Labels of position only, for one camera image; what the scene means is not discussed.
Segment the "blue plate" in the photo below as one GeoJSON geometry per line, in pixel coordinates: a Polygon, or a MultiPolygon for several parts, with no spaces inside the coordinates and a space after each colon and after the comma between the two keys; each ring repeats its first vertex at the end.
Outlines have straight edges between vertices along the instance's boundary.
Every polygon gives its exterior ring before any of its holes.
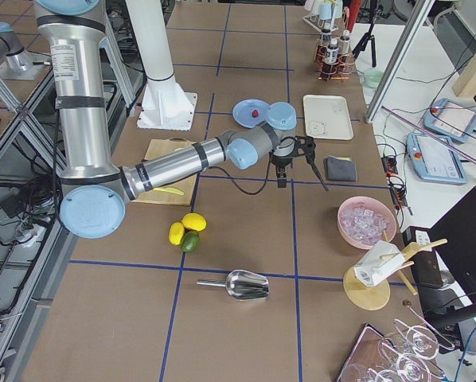
{"type": "Polygon", "coordinates": [[[244,99],[232,109],[232,116],[242,127],[253,128],[266,119],[270,104],[261,99],[244,99]],[[252,117],[252,111],[257,109],[259,116],[252,117]]]}

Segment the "grey folded cloth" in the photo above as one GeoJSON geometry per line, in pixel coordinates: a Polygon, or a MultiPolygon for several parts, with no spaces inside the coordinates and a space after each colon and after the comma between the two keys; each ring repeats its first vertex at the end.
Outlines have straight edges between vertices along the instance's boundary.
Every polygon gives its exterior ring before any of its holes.
{"type": "Polygon", "coordinates": [[[353,161],[329,156],[324,159],[326,179],[330,181],[356,181],[357,169],[353,161]]]}

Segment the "cream bear tray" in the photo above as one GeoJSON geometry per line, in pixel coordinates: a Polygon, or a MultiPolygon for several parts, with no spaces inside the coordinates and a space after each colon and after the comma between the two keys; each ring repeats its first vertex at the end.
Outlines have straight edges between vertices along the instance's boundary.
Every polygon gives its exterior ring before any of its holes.
{"type": "Polygon", "coordinates": [[[351,140],[353,127],[344,97],[305,95],[302,98],[305,131],[311,138],[351,140]]]}

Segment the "wooden cutting board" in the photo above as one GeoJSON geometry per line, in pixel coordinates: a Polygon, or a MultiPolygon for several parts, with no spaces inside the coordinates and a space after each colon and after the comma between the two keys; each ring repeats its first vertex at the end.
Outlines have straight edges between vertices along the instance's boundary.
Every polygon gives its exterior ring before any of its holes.
{"type": "MultiPolygon", "coordinates": [[[[166,167],[167,171],[171,172],[173,169],[177,168],[177,165],[167,165],[164,157],[171,159],[174,154],[179,154],[182,150],[191,147],[192,145],[193,142],[180,138],[151,139],[142,163],[145,164],[148,161],[157,161],[161,158],[161,167],[166,167]]],[[[182,180],[171,182],[168,185],[157,186],[180,189],[185,193],[184,196],[151,190],[138,195],[134,200],[134,203],[189,206],[193,198],[196,180],[197,177],[192,175],[182,180]]]]}

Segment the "bottle white cap bottom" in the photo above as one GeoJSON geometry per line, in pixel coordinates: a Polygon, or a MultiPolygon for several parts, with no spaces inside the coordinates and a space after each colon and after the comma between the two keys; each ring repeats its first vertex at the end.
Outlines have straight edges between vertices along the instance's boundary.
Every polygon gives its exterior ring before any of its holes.
{"type": "Polygon", "coordinates": [[[325,62],[327,64],[333,65],[337,62],[337,56],[338,56],[338,39],[332,38],[329,45],[326,48],[325,62]]]}

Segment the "bottle white cap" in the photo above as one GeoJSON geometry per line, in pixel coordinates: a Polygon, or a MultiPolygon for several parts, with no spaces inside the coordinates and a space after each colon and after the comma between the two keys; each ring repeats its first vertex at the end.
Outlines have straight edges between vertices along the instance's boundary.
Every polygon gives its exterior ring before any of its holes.
{"type": "Polygon", "coordinates": [[[350,45],[350,31],[347,29],[342,31],[341,36],[338,40],[338,59],[342,61],[349,54],[349,45],[350,45]]]}
{"type": "Polygon", "coordinates": [[[337,56],[338,56],[338,39],[332,38],[329,45],[326,48],[325,62],[327,64],[333,65],[337,62],[337,56]]]}
{"type": "Polygon", "coordinates": [[[321,29],[321,35],[318,40],[318,51],[315,56],[319,64],[324,63],[325,56],[326,56],[326,49],[331,42],[331,37],[332,37],[332,34],[330,29],[327,29],[327,28],[321,29]]]}

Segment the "bottle white cap left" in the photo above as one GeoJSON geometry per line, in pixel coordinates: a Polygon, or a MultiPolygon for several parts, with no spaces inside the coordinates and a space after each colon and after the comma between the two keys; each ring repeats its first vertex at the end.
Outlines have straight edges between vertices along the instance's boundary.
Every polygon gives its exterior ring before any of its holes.
{"type": "Polygon", "coordinates": [[[315,56],[319,64],[324,63],[325,56],[326,56],[326,49],[331,42],[331,37],[332,37],[332,34],[330,29],[327,29],[327,28],[321,29],[321,35],[318,40],[318,51],[315,56]]]}

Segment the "bottle white cap right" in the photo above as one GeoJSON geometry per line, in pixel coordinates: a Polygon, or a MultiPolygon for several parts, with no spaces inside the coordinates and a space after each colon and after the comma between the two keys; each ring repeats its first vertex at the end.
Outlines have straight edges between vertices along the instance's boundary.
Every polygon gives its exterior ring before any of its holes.
{"type": "Polygon", "coordinates": [[[349,54],[349,45],[350,45],[350,31],[347,29],[342,31],[341,36],[338,40],[338,59],[342,61],[349,54]]]}

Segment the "yellow lemon upper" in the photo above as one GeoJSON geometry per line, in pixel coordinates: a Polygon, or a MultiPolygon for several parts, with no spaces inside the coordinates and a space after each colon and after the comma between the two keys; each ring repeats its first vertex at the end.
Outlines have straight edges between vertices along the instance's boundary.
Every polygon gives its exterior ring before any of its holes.
{"type": "Polygon", "coordinates": [[[178,246],[185,235],[185,226],[182,222],[174,222],[170,226],[168,239],[172,245],[178,246]]]}

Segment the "teach pendant near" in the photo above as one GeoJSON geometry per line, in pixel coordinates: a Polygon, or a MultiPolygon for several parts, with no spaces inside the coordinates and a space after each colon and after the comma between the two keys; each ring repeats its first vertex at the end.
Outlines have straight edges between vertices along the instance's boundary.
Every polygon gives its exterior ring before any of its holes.
{"type": "Polygon", "coordinates": [[[468,182],[458,155],[445,146],[454,146],[450,138],[439,136],[441,143],[420,132],[407,135],[408,157],[418,177],[423,181],[453,185],[468,182]]]}

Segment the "pastel cup rack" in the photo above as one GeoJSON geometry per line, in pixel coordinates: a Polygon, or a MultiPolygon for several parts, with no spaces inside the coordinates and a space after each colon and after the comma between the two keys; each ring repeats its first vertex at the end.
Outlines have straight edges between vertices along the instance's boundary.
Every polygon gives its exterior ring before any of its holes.
{"type": "Polygon", "coordinates": [[[306,0],[303,9],[308,12],[302,19],[316,30],[337,30],[337,19],[344,13],[342,0],[306,0]]]}

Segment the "wooden cup stand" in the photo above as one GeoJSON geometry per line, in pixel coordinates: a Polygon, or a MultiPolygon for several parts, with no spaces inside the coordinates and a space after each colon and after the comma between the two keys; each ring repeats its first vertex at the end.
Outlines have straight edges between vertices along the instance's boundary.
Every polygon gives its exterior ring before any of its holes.
{"type": "Polygon", "coordinates": [[[418,292],[401,272],[414,262],[411,258],[420,251],[428,251],[445,244],[447,239],[420,245],[410,243],[400,250],[395,244],[379,240],[361,260],[349,268],[343,278],[343,286],[349,300],[364,310],[379,310],[390,299],[388,277],[397,273],[413,295],[418,292]]]}

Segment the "black tripod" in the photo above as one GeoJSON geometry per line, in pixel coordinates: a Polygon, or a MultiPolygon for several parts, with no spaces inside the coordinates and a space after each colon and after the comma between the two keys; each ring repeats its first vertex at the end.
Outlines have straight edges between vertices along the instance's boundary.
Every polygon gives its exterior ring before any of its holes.
{"type": "Polygon", "coordinates": [[[369,29],[368,31],[362,36],[362,38],[358,41],[357,45],[352,51],[353,58],[356,60],[361,52],[364,52],[367,48],[367,45],[371,45],[371,58],[372,58],[372,67],[375,68],[377,66],[377,55],[376,55],[376,42],[375,37],[373,35],[373,28],[376,23],[376,20],[380,16],[383,10],[382,5],[378,5],[377,0],[371,0],[369,4],[369,29]]]}

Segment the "black monitor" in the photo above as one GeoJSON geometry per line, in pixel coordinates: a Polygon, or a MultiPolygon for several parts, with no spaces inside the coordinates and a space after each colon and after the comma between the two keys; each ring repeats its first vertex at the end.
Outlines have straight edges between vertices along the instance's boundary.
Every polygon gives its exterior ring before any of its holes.
{"type": "Polygon", "coordinates": [[[403,232],[406,244],[416,241],[416,232],[426,233],[432,241],[446,239],[447,243],[433,251],[422,251],[412,267],[426,319],[437,329],[453,327],[476,317],[476,186],[464,195],[431,228],[411,226],[403,232]],[[436,290],[435,266],[440,258],[455,282],[471,300],[469,306],[443,307],[443,292],[436,290]]]}

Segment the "clear wine glasses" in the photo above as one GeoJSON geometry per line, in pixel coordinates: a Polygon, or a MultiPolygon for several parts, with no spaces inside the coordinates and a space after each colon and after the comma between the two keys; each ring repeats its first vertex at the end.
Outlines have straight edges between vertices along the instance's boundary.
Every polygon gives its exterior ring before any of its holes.
{"type": "Polygon", "coordinates": [[[399,319],[394,331],[382,334],[364,326],[337,381],[446,381],[447,374],[435,363],[440,350],[435,333],[425,325],[408,325],[399,319]]]}

